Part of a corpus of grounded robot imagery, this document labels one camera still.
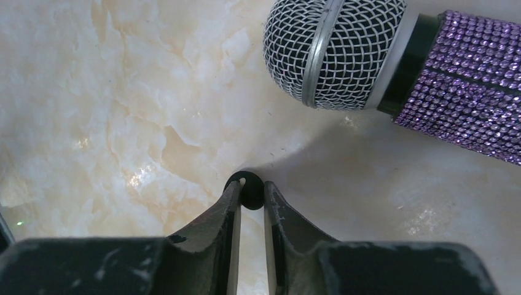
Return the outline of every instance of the purple rhinestone handle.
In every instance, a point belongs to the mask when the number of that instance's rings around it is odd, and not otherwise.
[[[394,123],[521,165],[521,25],[446,11]]]

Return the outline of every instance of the metal mesh grille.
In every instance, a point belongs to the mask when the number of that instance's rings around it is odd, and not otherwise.
[[[264,31],[273,80],[302,100],[302,78],[323,0],[279,0]],[[405,11],[402,0],[346,0],[324,57],[315,92],[319,108],[362,109]]]

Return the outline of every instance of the microphone handle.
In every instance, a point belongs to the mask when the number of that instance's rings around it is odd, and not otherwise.
[[[521,165],[521,25],[420,15],[378,105],[405,128]]]

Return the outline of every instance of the beige marble tabletop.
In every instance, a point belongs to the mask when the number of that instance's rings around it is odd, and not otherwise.
[[[416,0],[521,22],[518,0]],[[0,0],[0,204],[17,240],[167,235],[252,168],[342,240],[461,242],[521,290],[521,167],[308,109],[271,81],[273,0]],[[239,294],[265,294],[261,211]]]

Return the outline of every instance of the microphone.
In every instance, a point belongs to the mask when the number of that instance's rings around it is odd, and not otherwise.
[[[264,60],[312,108],[395,124],[521,165],[521,25],[402,0],[277,0]]]

